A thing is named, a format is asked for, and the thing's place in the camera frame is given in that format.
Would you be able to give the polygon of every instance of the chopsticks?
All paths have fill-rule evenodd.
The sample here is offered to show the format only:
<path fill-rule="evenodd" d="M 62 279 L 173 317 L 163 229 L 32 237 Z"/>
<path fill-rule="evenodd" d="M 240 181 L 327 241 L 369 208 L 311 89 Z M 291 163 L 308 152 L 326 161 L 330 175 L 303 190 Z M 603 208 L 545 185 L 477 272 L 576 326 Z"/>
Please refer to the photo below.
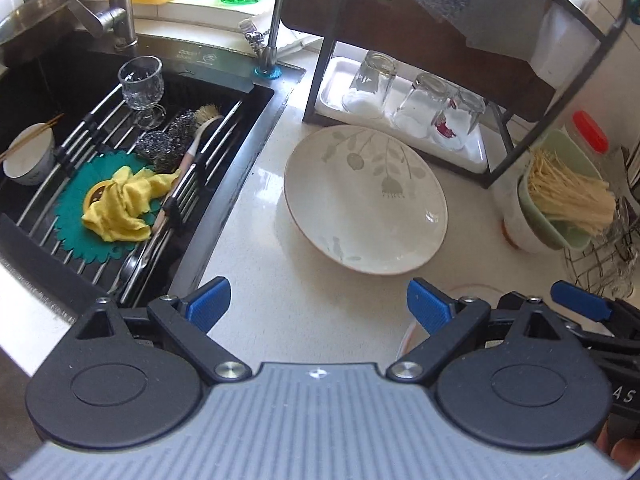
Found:
<path fill-rule="evenodd" d="M 37 128 L 36 130 L 33 130 L 29 135 L 24 137 L 24 139 L 21 139 L 19 142 L 16 142 L 8 150 L 0 153 L 0 162 L 5 160 L 9 155 L 13 155 L 21 147 L 23 147 L 25 144 L 27 144 L 31 140 L 35 139 L 37 136 L 39 136 L 42 132 L 46 131 L 48 128 L 55 126 L 58 123 L 58 121 L 62 118 L 63 115 L 64 114 L 56 115 L 53 119 L 47 121 L 41 127 Z"/>

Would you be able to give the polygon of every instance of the dish brush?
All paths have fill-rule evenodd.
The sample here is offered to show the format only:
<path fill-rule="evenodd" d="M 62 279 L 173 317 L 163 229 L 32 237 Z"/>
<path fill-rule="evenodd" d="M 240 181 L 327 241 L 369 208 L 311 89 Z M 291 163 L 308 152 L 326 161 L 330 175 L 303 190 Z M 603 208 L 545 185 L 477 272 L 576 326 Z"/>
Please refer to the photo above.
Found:
<path fill-rule="evenodd" d="M 191 164 L 193 164 L 193 159 L 198 153 L 198 148 L 200 147 L 200 139 L 202 138 L 202 133 L 204 132 L 204 130 L 207 129 L 207 127 L 211 123 L 219 119 L 222 119 L 222 115 L 218 111 L 218 108 L 216 107 L 216 105 L 213 105 L 213 104 L 204 105 L 196 110 L 196 113 L 195 113 L 196 131 L 193 134 L 193 141 L 191 142 L 191 145 L 189 146 L 189 149 L 187 150 L 187 152 L 182 156 L 182 160 L 180 161 L 180 166 L 178 166 L 178 168 L 180 169 L 180 175 L 178 176 L 178 178 L 174 180 L 174 184 L 169 190 L 169 193 L 167 193 L 167 197 L 171 195 L 175 187 L 178 186 L 178 184 L 180 184 L 182 179 L 184 179 L 187 173 L 187 170 L 191 167 Z M 161 209 L 160 212 L 158 213 L 158 216 L 156 217 L 156 221 L 151 227 L 151 231 L 153 233 L 155 233 L 160 228 L 160 226 L 162 225 L 162 222 L 164 221 L 164 217 L 165 217 L 164 210 Z"/>

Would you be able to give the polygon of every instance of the drinking glass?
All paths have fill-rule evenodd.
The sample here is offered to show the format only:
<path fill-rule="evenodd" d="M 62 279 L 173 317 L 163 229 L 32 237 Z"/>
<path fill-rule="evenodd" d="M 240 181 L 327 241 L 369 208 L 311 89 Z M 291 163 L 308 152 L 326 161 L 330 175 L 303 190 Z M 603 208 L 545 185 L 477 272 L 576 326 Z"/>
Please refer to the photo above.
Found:
<path fill-rule="evenodd" d="M 398 63 L 395 59 L 369 50 L 349 89 L 342 96 L 342 106 L 361 117 L 374 119 L 382 116 L 397 73 Z"/>
<path fill-rule="evenodd" d="M 142 130 L 158 127 L 165 111 L 158 104 L 164 93 L 162 61 L 154 56 L 141 56 L 127 61 L 118 72 L 122 97 L 132 110 L 134 121 Z"/>
<path fill-rule="evenodd" d="M 435 129 L 431 131 L 434 140 L 448 150 L 461 150 L 469 133 L 478 125 L 485 108 L 481 97 L 459 88 L 433 118 Z"/>
<path fill-rule="evenodd" d="M 439 77 L 422 72 L 414 80 L 409 93 L 393 115 L 398 129 L 415 137 L 427 137 L 435 115 L 442 110 L 449 89 Z"/>

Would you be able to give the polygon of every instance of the sunflower-shaped mat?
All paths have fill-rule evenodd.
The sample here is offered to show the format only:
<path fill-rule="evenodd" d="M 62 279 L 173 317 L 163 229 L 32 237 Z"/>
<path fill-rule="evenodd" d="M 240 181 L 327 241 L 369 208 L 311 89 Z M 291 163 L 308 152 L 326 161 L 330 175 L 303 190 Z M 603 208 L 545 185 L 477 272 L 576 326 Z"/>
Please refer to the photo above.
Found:
<path fill-rule="evenodd" d="M 56 236 L 62 241 L 65 251 L 71 251 L 74 258 L 83 258 L 88 264 L 97 260 L 104 263 L 108 258 L 120 259 L 135 247 L 135 242 L 105 242 L 96 233 L 82 225 L 83 204 L 88 206 L 99 200 L 105 184 L 123 166 L 129 166 L 133 173 L 146 166 L 144 160 L 126 152 L 107 153 L 83 164 L 71 181 L 66 184 L 56 205 Z M 148 225 L 153 225 L 160 201 L 150 202 L 151 211 L 142 215 Z"/>

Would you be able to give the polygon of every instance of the countertop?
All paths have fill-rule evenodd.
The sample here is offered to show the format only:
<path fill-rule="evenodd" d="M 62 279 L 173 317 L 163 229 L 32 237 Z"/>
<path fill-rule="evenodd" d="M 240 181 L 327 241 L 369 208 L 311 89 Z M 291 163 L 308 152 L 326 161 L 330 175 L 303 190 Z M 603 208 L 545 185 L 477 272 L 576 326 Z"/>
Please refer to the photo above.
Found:
<path fill-rule="evenodd" d="M 239 34 L 195 25 L 136 20 L 140 33 L 215 44 L 247 52 Z M 376 362 L 384 369 L 411 316 L 406 286 L 421 276 L 444 291 L 483 284 L 548 299 L 565 278 L 561 256 L 513 249 L 500 232 L 491 193 L 433 168 L 449 208 L 449 226 L 435 257 L 415 272 L 366 276 L 319 253 L 292 222 L 283 196 L 284 167 L 295 145 L 318 129 L 302 123 L 317 54 L 300 51 L 286 62 L 307 70 L 252 169 L 207 266 L 231 282 L 229 311 L 209 333 L 249 364 L 261 362 Z M 5 266 L 0 266 L 0 346 L 29 375 L 68 330 Z"/>

